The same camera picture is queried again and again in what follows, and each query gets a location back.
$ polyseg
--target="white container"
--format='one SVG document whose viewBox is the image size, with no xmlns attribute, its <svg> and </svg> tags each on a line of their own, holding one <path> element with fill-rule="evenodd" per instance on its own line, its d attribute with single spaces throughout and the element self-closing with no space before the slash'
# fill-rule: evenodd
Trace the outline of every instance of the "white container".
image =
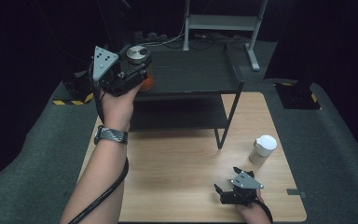
<svg viewBox="0 0 358 224">
<path fill-rule="evenodd" d="M 270 135 L 265 134 L 256 138 L 254 142 L 254 149 L 249 155 L 249 160 L 256 165 L 263 164 L 269 155 L 272 154 L 277 145 L 278 143 L 275 138 Z"/>
</svg>

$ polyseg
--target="shelf top surface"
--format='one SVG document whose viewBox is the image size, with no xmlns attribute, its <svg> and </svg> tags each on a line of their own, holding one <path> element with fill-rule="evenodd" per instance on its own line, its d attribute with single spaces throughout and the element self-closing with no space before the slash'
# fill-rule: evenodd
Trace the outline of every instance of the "shelf top surface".
<svg viewBox="0 0 358 224">
<path fill-rule="evenodd" d="M 225 50 L 152 52 L 154 85 L 139 96 L 234 93 L 241 82 Z"/>
</svg>

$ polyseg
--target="white metal stand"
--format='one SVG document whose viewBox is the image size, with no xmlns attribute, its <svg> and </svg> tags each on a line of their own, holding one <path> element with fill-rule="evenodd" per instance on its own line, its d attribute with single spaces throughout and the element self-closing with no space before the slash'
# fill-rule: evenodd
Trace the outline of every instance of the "white metal stand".
<svg viewBox="0 0 358 224">
<path fill-rule="evenodd" d="M 190 29 L 252 31 L 250 43 L 245 44 L 245 49 L 248 52 L 253 70 L 259 71 L 260 66 L 255 57 L 254 46 L 267 2 L 268 0 L 262 0 L 261 7 L 256 17 L 247 17 L 192 15 L 190 14 L 190 0 L 186 0 L 185 43 L 183 45 L 183 50 L 189 50 L 188 34 Z"/>
</svg>

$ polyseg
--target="wristwatch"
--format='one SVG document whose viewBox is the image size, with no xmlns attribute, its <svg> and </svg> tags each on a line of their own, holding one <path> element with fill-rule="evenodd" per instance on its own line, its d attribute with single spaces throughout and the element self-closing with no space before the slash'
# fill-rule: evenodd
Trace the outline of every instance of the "wristwatch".
<svg viewBox="0 0 358 224">
<path fill-rule="evenodd" d="M 127 145 L 128 133 L 114 129 L 108 129 L 105 128 L 103 125 L 100 125 L 98 126 L 97 133 L 94 137 L 94 144 L 97 145 L 100 139 L 109 139 Z"/>
</svg>

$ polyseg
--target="light wood tabletop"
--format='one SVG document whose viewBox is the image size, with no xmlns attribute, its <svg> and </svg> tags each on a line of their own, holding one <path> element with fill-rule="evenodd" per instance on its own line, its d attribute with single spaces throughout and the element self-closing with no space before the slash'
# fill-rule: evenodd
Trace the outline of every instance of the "light wood tabletop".
<svg viewBox="0 0 358 224">
<path fill-rule="evenodd" d="M 233 95 L 222 95 L 226 111 Z M 97 119 L 80 175 L 87 166 Z M 278 147 L 262 165 L 254 165 L 249 154 L 257 137 L 269 134 Z M 218 149 L 213 130 L 129 133 L 130 171 L 125 180 L 120 221 L 123 222 L 242 222 L 234 205 L 221 204 L 213 184 L 232 189 L 233 167 L 254 171 L 264 185 L 262 197 L 274 221 L 304 221 L 307 218 L 287 159 L 259 92 L 241 94 L 226 142 Z"/>
</svg>

